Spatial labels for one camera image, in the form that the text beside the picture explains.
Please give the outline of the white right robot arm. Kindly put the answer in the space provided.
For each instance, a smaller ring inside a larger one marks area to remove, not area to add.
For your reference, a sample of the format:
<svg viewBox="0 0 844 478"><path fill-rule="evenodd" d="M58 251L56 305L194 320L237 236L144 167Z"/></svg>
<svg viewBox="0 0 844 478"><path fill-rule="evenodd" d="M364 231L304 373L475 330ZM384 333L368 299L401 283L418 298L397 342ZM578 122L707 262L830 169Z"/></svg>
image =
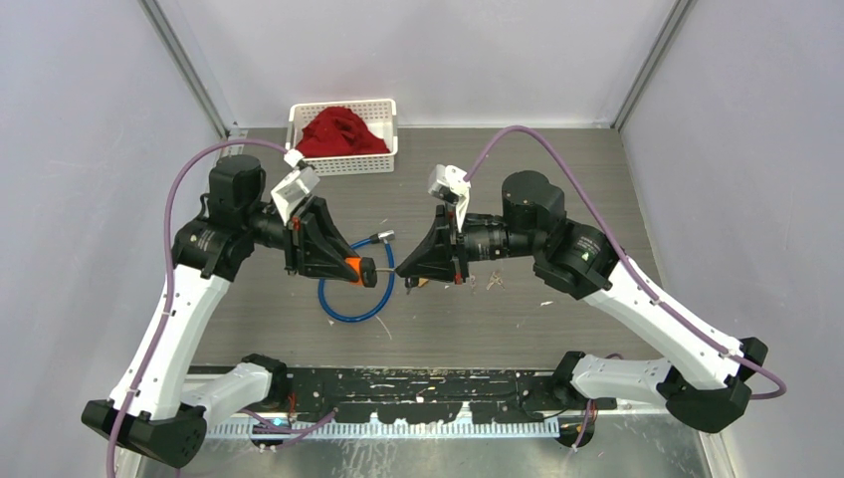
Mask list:
<svg viewBox="0 0 844 478"><path fill-rule="evenodd" d="M433 224L395 269L407 287L424 279L460 284L473 262L530 257L547 286L612 316L659 353L650 360L565 354L547 384L561 407L588 410L609 398L645 402L709 433L743 416L766 344L726 335L667 297L604 232L568 219L563 191L543 174L509 175L497 215L467 211L459 168L436 167L429 191L440 201Z"/></svg>

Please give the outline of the orange black padlock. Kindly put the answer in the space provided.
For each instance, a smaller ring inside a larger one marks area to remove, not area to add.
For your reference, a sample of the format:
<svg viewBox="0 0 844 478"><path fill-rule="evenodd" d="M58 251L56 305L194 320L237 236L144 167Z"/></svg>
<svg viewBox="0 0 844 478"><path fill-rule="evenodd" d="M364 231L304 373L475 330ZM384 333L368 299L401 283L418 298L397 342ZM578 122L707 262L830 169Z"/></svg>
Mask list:
<svg viewBox="0 0 844 478"><path fill-rule="evenodd" d="M378 271L374 260L370 257L348 257L345 263L356 274L353 284L364 288L374 288L378 281Z"/></svg>

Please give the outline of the black headed key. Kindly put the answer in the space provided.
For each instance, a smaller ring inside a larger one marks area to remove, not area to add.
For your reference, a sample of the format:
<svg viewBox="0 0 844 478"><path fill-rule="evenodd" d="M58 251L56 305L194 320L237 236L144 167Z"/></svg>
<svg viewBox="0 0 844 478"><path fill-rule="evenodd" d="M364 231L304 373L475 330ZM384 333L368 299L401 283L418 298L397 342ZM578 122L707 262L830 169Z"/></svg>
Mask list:
<svg viewBox="0 0 844 478"><path fill-rule="evenodd" d="M395 272L394 268L390 267L376 267L375 271L381 274L389 274L392 279L401 278L404 281L404 288L407 294L410 294L412 290L418 288L420 286L421 279L419 277L413 276L401 276Z"/></svg>

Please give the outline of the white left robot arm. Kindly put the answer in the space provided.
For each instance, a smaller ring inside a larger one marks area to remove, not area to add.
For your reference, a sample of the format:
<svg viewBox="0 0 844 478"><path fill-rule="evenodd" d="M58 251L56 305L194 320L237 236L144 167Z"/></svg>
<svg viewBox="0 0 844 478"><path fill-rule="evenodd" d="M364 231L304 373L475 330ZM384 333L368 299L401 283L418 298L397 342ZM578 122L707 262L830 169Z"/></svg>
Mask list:
<svg viewBox="0 0 844 478"><path fill-rule="evenodd" d="M258 158L232 155L211 169L199 214L165 235L165 284L154 318L118 385L88 402L84 425L123 448L181 469L206 433L254 404L276 411L289 403L287 366L245 356L193 391L184 381L211 316L257 246L283 252L286 271L371 288L374 262L357 255L315 195L318 178L300 163L268 192Z"/></svg>

